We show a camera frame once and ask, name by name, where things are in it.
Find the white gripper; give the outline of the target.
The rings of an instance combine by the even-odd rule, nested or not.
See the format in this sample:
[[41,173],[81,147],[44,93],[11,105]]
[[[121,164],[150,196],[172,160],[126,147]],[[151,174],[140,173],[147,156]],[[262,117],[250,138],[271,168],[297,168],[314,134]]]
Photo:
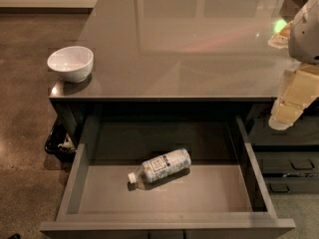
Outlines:
[[[286,49],[293,22],[290,21],[268,40],[268,45],[276,49]],[[319,97],[319,66],[301,64],[290,77],[288,86],[280,102],[275,101],[268,121],[275,130],[287,130],[300,118]]]

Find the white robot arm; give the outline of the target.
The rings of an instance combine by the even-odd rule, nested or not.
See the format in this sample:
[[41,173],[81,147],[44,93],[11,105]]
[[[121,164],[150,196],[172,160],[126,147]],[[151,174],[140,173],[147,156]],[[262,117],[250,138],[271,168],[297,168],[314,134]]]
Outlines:
[[286,130],[319,98],[319,0],[308,0],[268,45],[287,48],[300,62],[294,71],[284,71],[268,121],[271,128]]

